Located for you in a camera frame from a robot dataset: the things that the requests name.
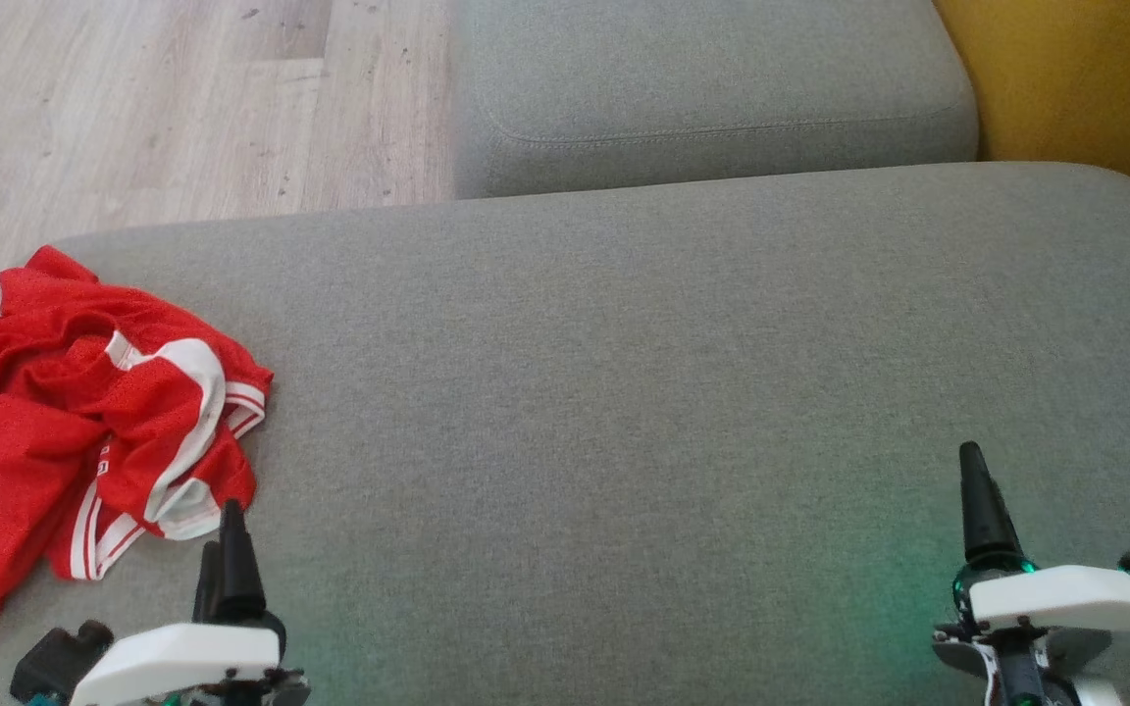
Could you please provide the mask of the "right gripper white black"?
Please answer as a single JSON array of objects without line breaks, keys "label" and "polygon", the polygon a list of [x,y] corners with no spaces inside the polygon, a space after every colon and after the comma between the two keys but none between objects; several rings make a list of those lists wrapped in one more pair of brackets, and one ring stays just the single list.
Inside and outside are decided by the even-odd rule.
[{"label": "right gripper white black", "polygon": [[[1022,559],[1012,520],[977,442],[959,446],[960,535],[965,563]],[[1057,566],[960,573],[953,600],[970,639],[1033,639],[1058,631],[1130,634],[1130,550],[1115,568]]]}]

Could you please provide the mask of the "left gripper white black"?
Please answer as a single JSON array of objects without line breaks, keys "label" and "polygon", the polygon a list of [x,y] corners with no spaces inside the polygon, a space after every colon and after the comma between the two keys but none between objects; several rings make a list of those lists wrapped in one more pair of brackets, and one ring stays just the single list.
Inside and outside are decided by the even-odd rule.
[{"label": "left gripper white black", "polygon": [[[216,591],[217,622],[208,622]],[[195,624],[171,624],[123,638],[95,620],[76,631],[47,631],[15,666],[14,700],[305,705],[311,696],[308,678],[282,665],[286,630],[266,607],[245,511],[236,499],[226,500],[219,541],[207,541],[202,549]]]}]

